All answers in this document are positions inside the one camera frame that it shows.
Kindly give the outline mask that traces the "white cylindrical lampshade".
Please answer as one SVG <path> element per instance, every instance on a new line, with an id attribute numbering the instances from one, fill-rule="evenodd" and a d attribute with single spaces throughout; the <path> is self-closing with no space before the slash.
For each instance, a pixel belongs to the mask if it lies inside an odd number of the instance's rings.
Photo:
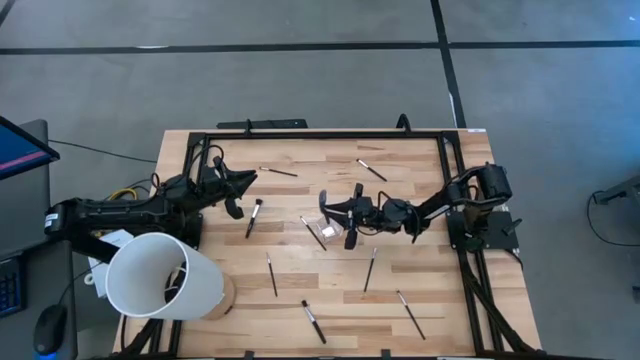
<path id="1" fill-rule="evenodd" d="M 111 305 L 128 317 L 195 320 L 222 300 L 223 274 L 207 256 L 154 232 L 135 237 L 116 252 L 105 288 Z"/>

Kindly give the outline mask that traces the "grey desk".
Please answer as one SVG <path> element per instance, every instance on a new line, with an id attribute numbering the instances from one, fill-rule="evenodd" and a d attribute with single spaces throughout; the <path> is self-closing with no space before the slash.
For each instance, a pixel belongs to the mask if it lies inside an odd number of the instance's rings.
<path id="1" fill-rule="evenodd" d="M 44 120 L 19 126 L 47 144 Z M 0 318 L 0 360 L 74 360 L 77 335 L 70 245 L 45 239 L 50 206 L 49 164 L 0 180 L 0 261 L 18 257 L 24 270 L 26 307 Z M 33 331 L 41 312 L 54 304 L 67 309 L 64 340 L 51 355 L 33 349 Z"/>

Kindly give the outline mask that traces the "thick-handled black makeup brush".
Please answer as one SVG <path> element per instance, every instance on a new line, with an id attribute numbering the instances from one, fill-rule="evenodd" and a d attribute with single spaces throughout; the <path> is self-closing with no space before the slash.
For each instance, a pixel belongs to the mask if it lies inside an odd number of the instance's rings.
<path id="1" fill-rule="evenodd" d="M 322 332 L 322 330 L 321 330 L 321 328 L 320 328 L 315 316 L 311 312 L 308 302 L 306 300 L 302 300 L 301 304 L 302 304 L 303 309 L 304 309 L 309 321 L 311 322 L 315 332 L 319 336 L 320 341 L 322 342 L 322 344 L 327 344 L 326 337 L 325 337 L 324 333 Z"/>

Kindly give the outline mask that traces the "black keyboard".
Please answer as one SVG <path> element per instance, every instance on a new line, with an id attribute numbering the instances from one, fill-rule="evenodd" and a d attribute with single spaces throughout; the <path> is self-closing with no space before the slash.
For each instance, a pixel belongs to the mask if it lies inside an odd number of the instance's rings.
<path id="1" fill-rule="evenodd" d="M 23 264 L 18 257 L 0 261 L 0 318 L 26 307 Z"/>

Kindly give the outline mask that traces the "white paper sheet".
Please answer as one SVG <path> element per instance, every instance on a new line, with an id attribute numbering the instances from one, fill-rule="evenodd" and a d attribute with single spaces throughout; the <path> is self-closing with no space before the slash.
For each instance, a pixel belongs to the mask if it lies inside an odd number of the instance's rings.
<path id="1" fill-rule="evenodd" d="M 129 243 L 134 236 L 125 230 L 117 230 L 110 232 L 100 238 L 101 241 L 110 243 L 116 247 L 122 247 Z M 93 286 L 96 290 L 99 298 L 106 297 L 106 273 L 109 265 L 101 263 L 100 261 L 89 257 L 88 264 L 90 272 L 87 273 L 83 279 L 84 284 L 87 286 Z"/>

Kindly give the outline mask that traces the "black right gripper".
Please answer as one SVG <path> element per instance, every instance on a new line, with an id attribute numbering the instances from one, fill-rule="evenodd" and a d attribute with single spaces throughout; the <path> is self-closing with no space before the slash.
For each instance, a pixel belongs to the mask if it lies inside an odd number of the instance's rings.
<path id="1" fill-rule="evenodd" d="M 370 197 L 363 195 L 364 185 L 357 183 L 353 196 L 344 202 L 326 204 L 327 191 L 319 193 L 319 209 L 326 223 L 329 223 L 329 216 L 347 216 L 349 212 L 349 230 L 358 230 L 360 227 L 367 228 L 373 232 L 380 231 L 378 222 L 378 209 L 373 205 Z"/>

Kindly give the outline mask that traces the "computer monitor blue screen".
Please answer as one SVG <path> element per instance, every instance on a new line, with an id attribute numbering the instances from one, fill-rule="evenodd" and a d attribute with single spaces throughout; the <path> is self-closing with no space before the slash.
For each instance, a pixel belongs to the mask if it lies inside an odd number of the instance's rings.
<path id="1" fill-rule="evenodd" d="M 0 180 L 59 159 L 53 148 L 0 116 Z"/>

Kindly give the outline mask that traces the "grey metal stand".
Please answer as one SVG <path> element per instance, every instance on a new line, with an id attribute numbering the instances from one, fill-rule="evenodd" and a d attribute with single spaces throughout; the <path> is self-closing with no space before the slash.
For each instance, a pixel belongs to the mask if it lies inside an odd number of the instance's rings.
<path id="1" fill-rule="evenodd" d="M 634 204 L 640 206 L 640 175 L 594 194 L 594 202 L 598 205 L 607 205 L 617 198 L 629 198 Z"/>

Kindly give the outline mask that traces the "round wooden lamp base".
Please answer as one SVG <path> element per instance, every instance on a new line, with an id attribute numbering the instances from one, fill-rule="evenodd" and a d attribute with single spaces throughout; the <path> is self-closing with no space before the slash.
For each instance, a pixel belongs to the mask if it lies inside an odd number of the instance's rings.
<path id="1" fill-rule="evenodd" d="M 202 317 L 203 320 L 219 320 L 226 316 L 235 304 L 236 286 L 228 274 L 224 273 L 223 279 L 224 288 L 222 300 L 209 313 Z"/>

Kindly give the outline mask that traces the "black slanted post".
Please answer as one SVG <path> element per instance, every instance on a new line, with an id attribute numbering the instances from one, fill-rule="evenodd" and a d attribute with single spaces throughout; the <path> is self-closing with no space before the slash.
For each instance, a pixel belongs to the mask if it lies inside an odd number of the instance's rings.
<path id="1" fill-rule="evenodd" d="M 109 263 L 119 248 L 100 240 L 91 232 L 90 226 L 78 220 L 65 207 L 52 207 L 46 213 L 44 233 L 48 242 L 68 241 L 73 251 Z"/>

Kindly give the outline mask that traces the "slim silver-ferrule makeup brush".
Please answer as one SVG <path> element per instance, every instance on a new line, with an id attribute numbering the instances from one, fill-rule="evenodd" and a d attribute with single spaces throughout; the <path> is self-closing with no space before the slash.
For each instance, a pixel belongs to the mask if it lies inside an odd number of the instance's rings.
<path id="1" fill-rule="evenodd" d="M 328 251 L 326 246 L 325 246 L 325 244 L 323 243 L 323 241 L 319 238 L 319 236 L 316 234 L 316 232 L 311 227 L 311 225 L 307 222 L 307 220 L 303 216 L 300 216 L 299 218 L 300 218 L 301 222 L 304 224 L 304 226 L 306 227 L 306 229 L 309 231 L 309 233 L 312 235 L 312 237 L 315 239 L 315 241 L 320 245 L 320 247 L 325 252 Z"/>
<path id="2" fill-rule="evenodd" d="M 401 303 L 403 304 L 403 306 L 404 306 L 404 308 L 405 308 L 406 312 L 408 313 L 408 315 L 409 315 L 409 317 L 410 317 L 410 319 L 411 319 L 412 323 L 414 324 L 414 326 L 415 326 L 415 328 L 416 328 L 417 332 L 419 333 L 419 335 L 420 335 L 421 339 L 422 339 L 423 341 L 426 341 L 426 336 L 424 335 L 424 333 L 423 333 L 423 331 L 422 331 L 422 329 L 421 329 L 421 327 L 420 327 L 420 325 L 419 325 L 419 323 L 418 323 L 418 321 L 417 321 L 417 319 L 416 319 L 415 315 L 413 314 L 413 312 L 412 312 L 412 310 L 411 310 L 411 308 L 410 308 L 410 306 L 409 306 L 409 303 L 408 303 L 408 301 L 406 300 L 405 296 L 403 295 L 403 293 L 402 293 L 400 290 L 396 290 L 396 294 L 397 294 L 397 296 L 399 297 L 399 299 L 400 299 Z"/>

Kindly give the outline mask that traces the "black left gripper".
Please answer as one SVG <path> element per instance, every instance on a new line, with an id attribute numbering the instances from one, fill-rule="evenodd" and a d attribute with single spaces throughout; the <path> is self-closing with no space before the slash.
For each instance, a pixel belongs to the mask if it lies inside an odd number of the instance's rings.
<path id="1" fill-rule="evenodd" d="M 200 168 L 201 198 L 212 203 L 241 198 L 257 177 L 255 170 L 227 169 L 222 158 L 215 156 L 212 166 L 202 165 Z"/>

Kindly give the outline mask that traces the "clear acrylic brush organizer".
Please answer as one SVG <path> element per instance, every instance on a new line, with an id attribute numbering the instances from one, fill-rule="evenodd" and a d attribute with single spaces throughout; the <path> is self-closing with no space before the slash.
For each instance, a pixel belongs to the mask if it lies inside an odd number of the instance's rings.
<path id="1" fill-rule="evenodd" d="M 315 228 L 316 234 L 323 244 L 329 244 L 341 238 L 344 233 L 344 228 L 331 218 L 320 217 L 315 222 Z"/>

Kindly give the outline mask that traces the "large powder makeup brush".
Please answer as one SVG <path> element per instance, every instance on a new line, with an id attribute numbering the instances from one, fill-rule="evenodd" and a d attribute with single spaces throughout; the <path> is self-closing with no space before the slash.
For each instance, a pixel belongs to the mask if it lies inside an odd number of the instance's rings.
<path id="1" fill-rule="evenodd" d="M 252 214 L 251 214 L 251 218 L 250 218 L 249 224 L 248 224 L 246 232 L 245 232 L 245 239 L 248 239 L 250 237 L 250 235 L 251 235 L 251 232 L 252 232 L 252 230 L 253 230 L 253 228 L 255 226 L 256 217 L 257 217 L 257 215 L 259 213 L 259 210 L 260 210 L 262 204 L 263 204 L 263 200 L 262 199 L 258 198 L 258 199 L 255 200 L 255 205 L 254 205 L 254 208 L 253 208 L 253 211 L 252 211 Z"/>

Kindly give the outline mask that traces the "black flat bar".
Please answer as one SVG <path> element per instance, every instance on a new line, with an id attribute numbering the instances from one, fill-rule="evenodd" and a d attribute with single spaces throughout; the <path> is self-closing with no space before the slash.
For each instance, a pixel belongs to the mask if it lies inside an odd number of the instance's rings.
<path id="1" fill-rule="evenodd" d="M 305 129 L 308 124 L 305 119 L 270 119 L 235 122 L 219 122 L 217 129 Z"/>

